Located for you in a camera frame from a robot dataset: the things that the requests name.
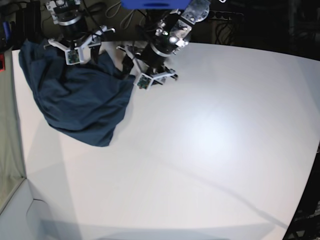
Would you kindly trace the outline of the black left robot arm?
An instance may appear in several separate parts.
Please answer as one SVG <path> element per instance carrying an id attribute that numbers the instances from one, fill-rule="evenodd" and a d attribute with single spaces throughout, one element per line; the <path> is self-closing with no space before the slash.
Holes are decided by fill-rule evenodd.
<path id="1" fill-rule="evenodd" d="M 147 10 L 144 25 L 135 27 L 146 41 L 145 47 L 117 46 L 125 52 L 122 79 L 127 79 L 132 69 L 136 69 L 135 84 L 145 90 L 152 85 L 163 85 L 168 78 L 178 80 L 176 71 L 165 62 L 189 44 L 195 24 L 208 17 L 210 5 L 209 0 L 191 0 L 185 9 Z"/>

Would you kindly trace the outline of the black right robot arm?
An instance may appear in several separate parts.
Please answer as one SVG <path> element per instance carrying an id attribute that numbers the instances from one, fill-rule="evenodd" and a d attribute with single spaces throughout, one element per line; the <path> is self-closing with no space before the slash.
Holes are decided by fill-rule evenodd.
<path id="1" fill-rule="evenodd" d="M 49 39 L 48 44 L 64 52 L 69 66 L 86 62 L 85 49 L 90 49 L 90 60 L 96 64 L 106 33 L 115 33 L 116 30 L 105 25 L 97 25 L 96 29 L 89 30 L 86 17 L 95 22 L 93 11 L 88 7 L 82 9 L 80 0 L 50 0 L 45 7 L 61 31 L 60 37 Z"/>

